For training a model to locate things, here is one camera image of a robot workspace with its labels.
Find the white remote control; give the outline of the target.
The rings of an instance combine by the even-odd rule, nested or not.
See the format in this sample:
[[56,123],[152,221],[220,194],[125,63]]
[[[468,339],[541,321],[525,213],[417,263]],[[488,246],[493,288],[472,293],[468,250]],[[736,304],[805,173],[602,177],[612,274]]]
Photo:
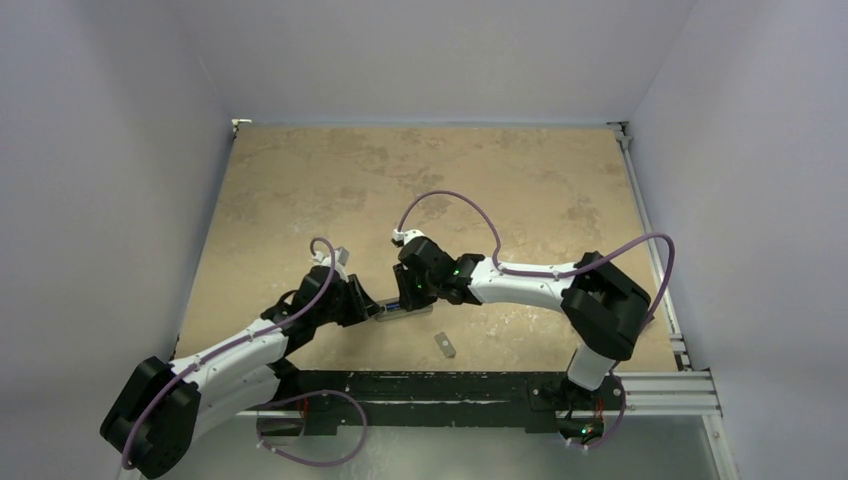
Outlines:
[[419,308],[419,309],[406,310],[405,308],[403,308],[400,305],[401,309],[399,311],[386,312],[385,311],[385,305],[387,303],[395,303],[395,302],[397,302],[400,305],[398,298],[380,300],[378,302],[378,305],[380,306],[381,310],[373,317],[373,319],[377,322],[386,322],[386,321],[397,320],[397,319],[416,316],[416,315],[430,314],[434,309],[434,307],[432,305],[427,305],[427,306]]

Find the grey battery cover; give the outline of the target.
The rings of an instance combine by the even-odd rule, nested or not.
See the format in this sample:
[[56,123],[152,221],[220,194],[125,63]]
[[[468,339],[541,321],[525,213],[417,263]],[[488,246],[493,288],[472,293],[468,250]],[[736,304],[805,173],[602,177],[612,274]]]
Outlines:
[[451,359],[456,356],[456,349],[450,341],[449,337],[444,332],[436,334],[434,336],[434,340],[436,341],[440,351],[446,358]]

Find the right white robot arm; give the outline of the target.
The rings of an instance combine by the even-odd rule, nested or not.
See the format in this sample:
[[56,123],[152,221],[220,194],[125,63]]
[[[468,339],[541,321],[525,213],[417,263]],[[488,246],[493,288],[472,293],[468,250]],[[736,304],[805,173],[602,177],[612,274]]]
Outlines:
[[405,311],[439,300],[452,305],[510,303],[558,311],[581,343],[561,381],[564,399],[584,407],[607,374],[629,360],[651,305],[650,295],[598,252],[577,263],[498,264],[482,254],[451,257],[419,230],[394,231],[397,304]]

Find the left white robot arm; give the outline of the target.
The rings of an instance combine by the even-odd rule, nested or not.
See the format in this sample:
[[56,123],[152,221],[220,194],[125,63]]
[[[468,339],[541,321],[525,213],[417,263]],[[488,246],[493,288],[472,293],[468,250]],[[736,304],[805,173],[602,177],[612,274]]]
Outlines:
[[198,354],[140,362],[101,423],[100,436],[149,479],[170,471],[193,441],[235,413],[284,409],[298,382],[277,367],[326,324],[356,325],[382,313],[354,275],[316,266],[244,330]]

